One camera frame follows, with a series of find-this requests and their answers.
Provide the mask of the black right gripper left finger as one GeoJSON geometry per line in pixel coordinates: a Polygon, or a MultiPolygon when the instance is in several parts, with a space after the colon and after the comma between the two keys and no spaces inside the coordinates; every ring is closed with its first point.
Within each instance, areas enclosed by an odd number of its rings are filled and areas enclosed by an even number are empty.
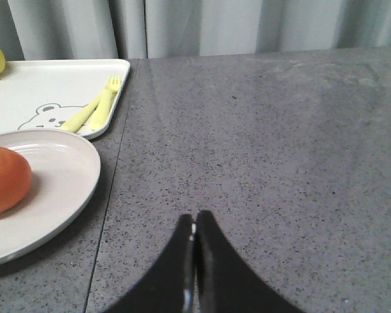
{"type": "Polygon", "coordinates": [[[193,303],[194,222],[185,214],[152,267],[106,311],[192,312],[193,303]]]}

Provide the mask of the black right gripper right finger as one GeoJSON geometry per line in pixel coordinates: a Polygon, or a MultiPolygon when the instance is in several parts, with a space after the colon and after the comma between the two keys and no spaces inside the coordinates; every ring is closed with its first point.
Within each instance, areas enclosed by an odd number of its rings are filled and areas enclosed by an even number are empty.
{"type": "Polygon", "coordinates": [[[201,312],[301,312],[251,270],[210,211],[197,215],[195,259],[201,312]]]}

